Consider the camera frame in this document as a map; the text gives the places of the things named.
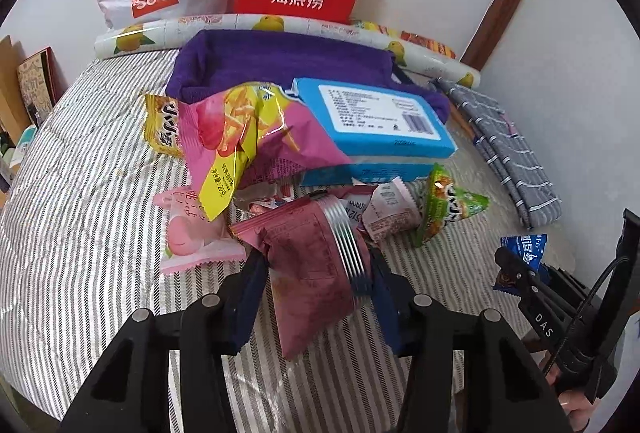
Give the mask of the person's right hand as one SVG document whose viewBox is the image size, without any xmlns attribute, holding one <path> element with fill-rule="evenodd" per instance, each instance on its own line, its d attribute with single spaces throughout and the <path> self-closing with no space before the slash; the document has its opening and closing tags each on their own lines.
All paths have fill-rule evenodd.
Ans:
<svg viewBox="0 0 640 433">
<path fill-rule="evenodd" d="M 559 393 L 558 400 L 574 432 L 582 432 L 588 427 L 591 417 L 600 405 L 599 398 L 592 403 L 581 390 Z"/>
</svg>

